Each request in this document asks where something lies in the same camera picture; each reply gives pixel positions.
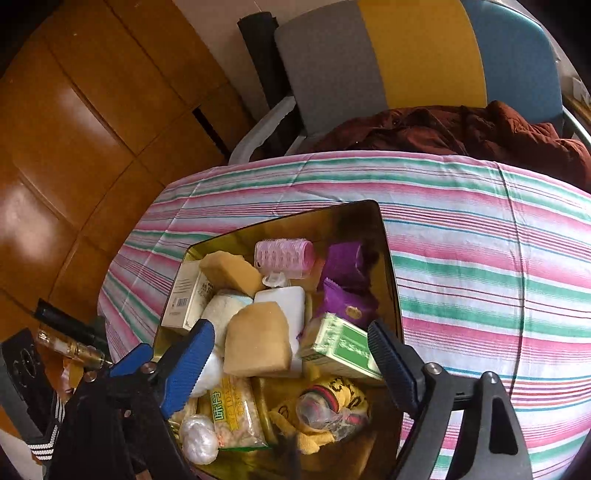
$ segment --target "brown sponge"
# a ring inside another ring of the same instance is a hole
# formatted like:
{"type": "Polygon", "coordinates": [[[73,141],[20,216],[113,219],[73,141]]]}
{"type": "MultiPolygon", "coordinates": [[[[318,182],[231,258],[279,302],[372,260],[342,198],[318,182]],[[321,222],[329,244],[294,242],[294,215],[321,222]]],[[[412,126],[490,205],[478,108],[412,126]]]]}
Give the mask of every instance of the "brown sponge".
{"type": "Polygon", "coordinates": [[[216,290],[231,288],[254,298],[264,290],[261,273],[239,255],[218,251],[207,254],[199,268],[216,290]]]}
{"type": "Polygon", "coordinates": [[[224,373],[264,377],[289,370],[289,326],[275,301],[253,303],[232,317],[226,333],[224,373]]]}

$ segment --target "screw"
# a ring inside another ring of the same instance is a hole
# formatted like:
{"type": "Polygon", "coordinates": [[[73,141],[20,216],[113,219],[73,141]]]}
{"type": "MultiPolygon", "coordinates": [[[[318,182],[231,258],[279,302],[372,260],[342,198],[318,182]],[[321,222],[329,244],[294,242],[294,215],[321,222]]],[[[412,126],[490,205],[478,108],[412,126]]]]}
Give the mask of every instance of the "screw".
{"type": "Polygon", "coordinates": [[[485,375],[488,377],[488,380],[490,380],[493,384],[499,381],[499,377],[497,377],[496,373],[494,372],[485,372],[485,375]]]}
{"type": "Polygon", "coordinates": [[[143,374],[153,374],[156,371],[156,362],[146,362],[139,369],[143,374]]]}
{"type": "Polygon", "coordinates": [[[88,383],[94,382],[97,376],[96,370],[91,370],[84,374],[84,381],[88,383]]]}
{"type": "Polygon", "coordinates": [[[427,372],[433,375],[439,375],[441,372],[443,372],[443,368],[441,367],[441,365],[435,362],[427,363],[425,365],[425,370],[427,370],[427,372]]]}

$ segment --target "chair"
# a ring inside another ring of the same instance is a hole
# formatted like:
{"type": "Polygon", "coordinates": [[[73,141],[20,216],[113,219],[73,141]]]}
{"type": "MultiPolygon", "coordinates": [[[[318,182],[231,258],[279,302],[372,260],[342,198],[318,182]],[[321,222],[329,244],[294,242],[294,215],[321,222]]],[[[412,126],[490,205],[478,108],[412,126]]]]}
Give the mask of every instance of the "chair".
{"type": "Polygon", "coordinates": [[[552,122],[558,132],[566,121],[591,150],[591,135],[562,105],[544,31],[505,5],[340,1],[280,25],[274,39],[291,94],[269,105],[229,164],[247,163],[296,106],[304,131],[286,155],[348,119],[388,108],[484,107],[492,100],[507,103],[530,123],[552,122]]]}

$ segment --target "white armrest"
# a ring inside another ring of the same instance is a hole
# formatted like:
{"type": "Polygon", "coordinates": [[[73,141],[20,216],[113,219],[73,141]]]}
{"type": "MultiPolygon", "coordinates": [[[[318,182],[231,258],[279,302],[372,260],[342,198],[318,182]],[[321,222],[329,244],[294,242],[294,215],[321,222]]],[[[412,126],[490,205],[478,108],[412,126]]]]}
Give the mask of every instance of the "white armrest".
{"type": "Polygon", "coordinates": [[[236,145],[232,155],[230,155],[228,165],[248,163],[252,153],[269,138],[277,128],[277,125],[295,108],[295,102],[296,99],[293,95],[286,96],[261,118],[252,130],[244,135],[240,143],[236,145]]]}
{"type": "Polygon", "coordinates": [[[576,117],[563,105],[562,106],[562,113],[564,115],[564,119],[570,124],[573,128],[574,133],[579,137],[579,140],[584,143],[585,147],[589,153],[591,153],[591,134],[587,131],[587,129],[579,122],[576,117]]]}

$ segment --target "striped tablecloth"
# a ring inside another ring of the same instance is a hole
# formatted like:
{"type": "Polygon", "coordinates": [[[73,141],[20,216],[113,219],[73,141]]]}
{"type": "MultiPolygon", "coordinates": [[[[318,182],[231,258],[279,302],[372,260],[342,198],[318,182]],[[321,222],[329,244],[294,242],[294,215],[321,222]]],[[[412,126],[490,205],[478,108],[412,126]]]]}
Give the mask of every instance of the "striped tablecloth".
{"type": "MultiPolygon", "coordinates": [[[[382,211],[406,342],[450,372],[497,372],[534,478],[560,476],[591,427],[591,196],[518,168],[342,152],[218,167],[172,183],[100,292],[113,357],[153,340],[189,245],[362,199],[382,211]]],[[[460,419],[452,416],[433,478],[445,476],[460,419]]]]}

